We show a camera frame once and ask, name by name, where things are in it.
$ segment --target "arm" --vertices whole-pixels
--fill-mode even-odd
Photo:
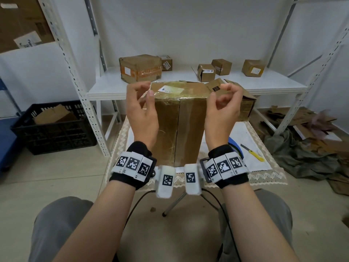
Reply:
[[[242,100],[242,89],[239,86],[221,84],[220,87],[231,93],[219,98],[211,93],[207,99],[205,136],[210,158],[231,152],[226,144],[239,116]],[[251,188],[246,173],[220,180],[216,184],[222,189],[242,261],[298,261]]]
[[[150,82],[129,84],[126,95],[126,113],[135,140],[128,151],[144,156],[151,154],[149,150],[156,142],[159,129],[154,92],[149,91],[146,97],[141,97],[149,88]],[[145,102],[147,110],[142,109]],[[113,173],[109,184],[58,252],[54,262],[110,262],[119,248],[136,188],[145,184]]]

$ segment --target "black cable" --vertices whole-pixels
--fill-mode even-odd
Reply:
[[[229,227],[231,239],[232,239],[232,241],[233,241],[233,243],[234,243],[234,247],[235,247],[236,254],[238,255],[239,261],[241,261],[241,258],[240,258],[239,252],[238,252],[238,248],[236,247],[236,243],[235,243],[235,240],[234,240],[233,231],[231,230],[230,223],[229,223],[229,219],[228,219],[228,216],[227,216],[227,214],[225,213],[225,211],[224,211],[224,209],[223,209],[223,206],[221,205],[221,203],[219,202],[219,200],[216,198],[215,195],[213,195],[213,193],[212,193],[211,191],[209,191],[209,190],[207,190],[207,189],[205,189],[205,188],[202,188],[202,190],[205,191],[205,192],[210,193],[210,194],[212,195],[212,197],[215,198],[215,200],[218,202],[220,208],[222,209],[223,215],[224,215],[225,220],[226,220],[226,222],[227,222],[227,224],[228,224],[228,227]]]
[[[142,198],[144,198],[144,196],[146,195],[146,194],[149,194],[149,193],[154,193],[155,192],[155,190],[150,190],[150,191],[147,191],[146,193],[144,193],[143,194],[143,196],[137,201],[137,203],[136,203],[136,205],[134,205],[134,207],[133,207],[133,209],[132,209],[132,211],[130,212],[130,214],[129,214],[129,216],[128,216],[128,218],[127,218],[127,220],[126,220],[126,223],[125,223],[125,227],[126,227],[126,224],[127,224],[127,222],[129,221],[129,219],[130,219],[130,217],[131,217],[131,215],[132,215],[132,213],[133,213],[133,211],[134,211],[134,209],[137,207],[137,205],[138,205],[138,203],[142,200]]]

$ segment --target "yellow utility knife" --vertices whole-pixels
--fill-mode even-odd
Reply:
[[[248,152],[250,154],[252,154],[255,158],[257,158],[259,161],[264,162],[264,158],[260,157],[258,154],[256,154],[254,151],[252,151],[251,149],[248,149],[245,145],[240,144],[242,148],[245,148],[246,150],[248,150]]]

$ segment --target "gray pants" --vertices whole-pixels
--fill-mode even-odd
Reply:
[[[255,193],[274,223],[291,244],[292,215],[287,204],[280,197],[267,190],[260,189]],[[34,223],[29,262],[51,262],[92,205],[91,201],[65,197],[44,207]],[[223,242],[220,262],[238,261],[222,210],[219,211],[218,215]]]

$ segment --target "black plastic crate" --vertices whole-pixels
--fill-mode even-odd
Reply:
[[[72,111],[78,120],[41,125],[35,124],[34,118],[38,114],[59,104]],[[89,147],[97,144],[96,137],[85,116],[80,100],[33,104],[11,127],[11,130],[34,155]]]

